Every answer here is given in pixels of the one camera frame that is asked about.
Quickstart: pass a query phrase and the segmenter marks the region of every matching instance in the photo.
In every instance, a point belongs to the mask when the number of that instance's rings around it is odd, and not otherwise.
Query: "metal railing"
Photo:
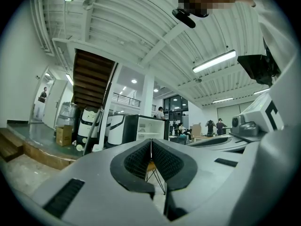
[[[141,107],[141,101],[140,100],[136,100],[136,99],[126,97],[126,96],[123,96],[123,95],[119,95],[119,94],[116,94],[116,93],[113,93],[112,101],[120,102],[120,103],[127,104],[127,105],[134,105],[134,106],[137,106],[137,107]],[[156,111],[156,106],[152,105],[151,110]]]

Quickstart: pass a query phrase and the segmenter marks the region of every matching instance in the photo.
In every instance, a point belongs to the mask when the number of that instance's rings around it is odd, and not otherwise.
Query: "cardboard box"
[[[201,136],[201,131],[202,131],[201,123],[199,123],[197,125],[192,125],[192,132],[191,132],[192,136],[200,137]]]
[[[73,126],[56,127],[56,143],[64,146],[72,144]]]

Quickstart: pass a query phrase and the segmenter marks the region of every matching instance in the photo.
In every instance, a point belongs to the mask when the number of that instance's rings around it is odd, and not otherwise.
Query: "staircase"
[[[115,62],[77,50],[73,70],[73,102],[81,109],[100,108]]]
[[[23,141],[7,128],[0,128],[0,156],[6,161],[23,154]]]

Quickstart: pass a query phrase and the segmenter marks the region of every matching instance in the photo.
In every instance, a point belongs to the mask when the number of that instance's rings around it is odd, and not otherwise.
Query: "floor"
[[[55,142],[54,130],[44,123],[9,124],[16,136],[23,140],[30,140],[32,146],[52,155],[69,159],[78,159],[82,152],[76,150],[73,145],[60,146]]]
[[[32,196],[34,191],[44,181],[53,177],[59,172],[59,170],[41,164],[25,154],[11,160],[10,162],[5,162],[1,157],[0,159],[1,169],[4,172],[9,184],[16,190],[28,195],[29,197]],[[160,174],[158,175],[162,184],[164,185],[163,178]],[[149,183],[155,186],[156,194],[153,202],[159,212],[163,214],[165,195],[163,194],[163,191],[154,175],[150,177]]]
[[[12,187],[29,197],[44,181],[59,172],[25,154],[9,162],[2,160],[1,169]]]

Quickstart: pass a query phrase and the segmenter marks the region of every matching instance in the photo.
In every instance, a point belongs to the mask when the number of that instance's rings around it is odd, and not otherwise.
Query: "person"
[[[207,136],[213,137],[213,126],[216,127],[215,123],[212,120],[207,121],[206,125],[208,127]]]
[[[159,107],[159,109],[154,117],[165,120],[164,113],[163,113],[163,107],[161,107],[161,106]]]
[[[183,122],[179,123],[178,125],[178,130],[179,130],[179,135],[184,134],[187,135],[189,138],[189,141],[192,142],[191,140],[191,130],[186,131],[186,128],[183,126]]]
[[[47,91],[47,87],[44,87],[44,91],[41,93],[41,95],[39,97],[40,102],[45,103],[46,97],[47,97],[46,91]]]
[[[281,72],[290,64],[301,59],[299,45],[287,17],[273,0],[184,0],[190,8],[215,9],[228,8],[231,3],[243,2],[252,7],[264,40]]]
[[[219,118],[219,119],[218,119],[218,122],[217,122],[217,124],[216,124],[217,134],[218,134],[219,136],[223,135],[223,130],[222,130],[223,127],[227,127],[227,126],[226,126],[224,123],[222,123],[222,119]]]

